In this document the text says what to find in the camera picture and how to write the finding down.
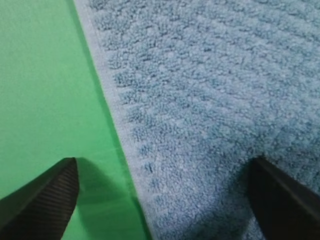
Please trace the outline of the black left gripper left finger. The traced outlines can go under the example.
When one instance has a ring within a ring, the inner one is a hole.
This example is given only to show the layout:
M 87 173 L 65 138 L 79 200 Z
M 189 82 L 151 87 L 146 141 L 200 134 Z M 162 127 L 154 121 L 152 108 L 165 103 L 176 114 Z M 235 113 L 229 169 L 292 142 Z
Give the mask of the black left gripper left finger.
M 77 160 L 64 158 L 0 200 L 2 240 L 60 240 L 80 191 Z

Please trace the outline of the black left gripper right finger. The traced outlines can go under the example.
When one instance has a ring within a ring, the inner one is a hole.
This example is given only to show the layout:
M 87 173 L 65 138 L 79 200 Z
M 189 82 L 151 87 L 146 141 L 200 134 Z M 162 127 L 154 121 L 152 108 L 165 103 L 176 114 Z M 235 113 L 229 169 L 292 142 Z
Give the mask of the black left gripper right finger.
M 248 198 L 267 240 L 318 240 L 320 197 L 270 163 L 264 156 L 251 160 Z

